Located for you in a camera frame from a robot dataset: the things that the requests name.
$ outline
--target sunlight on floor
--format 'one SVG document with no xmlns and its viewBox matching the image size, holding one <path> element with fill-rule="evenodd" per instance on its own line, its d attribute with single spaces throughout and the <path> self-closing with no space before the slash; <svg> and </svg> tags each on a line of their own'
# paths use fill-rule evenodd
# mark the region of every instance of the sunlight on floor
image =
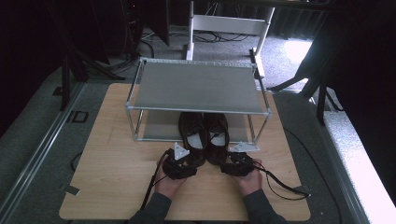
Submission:
<svg viewBox="0 0 396 224">
<path fill-rule="evenodd" d="M 301 41 L 301 40 L 291 40 L 285 42 L 285 51 L 287 56 L 295 61 L 300 62 L 305 57 L 309 48 L 311 47 L 312 42 Z"/>
</svg>

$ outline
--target shoe insole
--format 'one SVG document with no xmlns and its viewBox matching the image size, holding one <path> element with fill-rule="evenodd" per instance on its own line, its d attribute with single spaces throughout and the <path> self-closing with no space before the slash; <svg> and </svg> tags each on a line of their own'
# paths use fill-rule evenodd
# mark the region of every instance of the shoe insole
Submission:
<svg viewBox="0 0 396 224">
<path fill-rule="evenodd" d="M 225 146 L 225 133 L 210 133 L 210 142 L 218 147 Z"/>
<path fill-rule="evenodd" d="M 201 138 L 199 137 L 199 134 L 193 134 L 190 136 L 187 136 L 187 142 L 189 142 L 190 146 L 195 147 L 197 149 L 203 149 L 204 147 L 202 146 Z"/>
</svg>

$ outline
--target person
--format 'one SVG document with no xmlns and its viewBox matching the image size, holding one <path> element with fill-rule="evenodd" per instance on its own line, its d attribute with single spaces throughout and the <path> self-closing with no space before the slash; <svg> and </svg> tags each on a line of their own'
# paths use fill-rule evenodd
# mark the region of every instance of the person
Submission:
<svg viewBox="0 0 396 224">
<path fill-rule="evenodd" d="M 129 220 L 129 224 L 140 223 L 163 223 L 171 206 L 172 200 L 178 189 L 186 182 L 186 179 L 172 180 L 165 177 L 162 167 L 156 176 L 157 180 L 162 179 L 154 187 L 151 196 L 144 210 L 137 211 Z M 246 176 L 232 176 L 243 196 L 247 208 L 248 220 L 252 224 L 278 224 L 287 223 L 286 219 L 278 215 L 262 190 L 262 174 L 254 169 Z"/>
</svg>

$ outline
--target gray sleeve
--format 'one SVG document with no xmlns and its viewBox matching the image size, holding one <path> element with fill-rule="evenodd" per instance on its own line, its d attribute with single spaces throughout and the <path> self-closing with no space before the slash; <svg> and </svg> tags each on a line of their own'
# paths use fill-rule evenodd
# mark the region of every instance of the gray sleeve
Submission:
<svg viewBox="0 0 396 224">
<path fill-rule="evenodd" d="M 129 224 L 139 223 L 163 223 L 168 214 L 172 201 L 160 194 L 153 193 L 150 201 L 144 210 L 137 211 L 129 220 Z"/>
<path fill-rule="evenodd" d="M 288 223 L 285 218 L 278 215 L 262 189 L 244 197 L 250 224 L 278 224 Z"/>
</svg>

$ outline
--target dark leather shoe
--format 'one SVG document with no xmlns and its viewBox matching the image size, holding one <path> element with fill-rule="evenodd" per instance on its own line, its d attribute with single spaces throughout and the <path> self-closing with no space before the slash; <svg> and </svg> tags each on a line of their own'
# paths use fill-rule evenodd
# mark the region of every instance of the dark leather shoe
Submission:
<svg viewBox="0 0 396 224">
<path fill-rule="evenodd" d="M 227 159 L 230 143 L 227 119 L 224 114 L 205 113 L 204 125 L 208 136 L 206 159 L 213 165 L 222 165 Z"/>
<path fill-rule="evenodd" d="M 184 148 L 190 151 L 186 162 L 196 167 L 205 163 L 207 132 L 201 113 L 181 112 L 178 119 L 178 130 L 183 139 Z"/>
</svg>

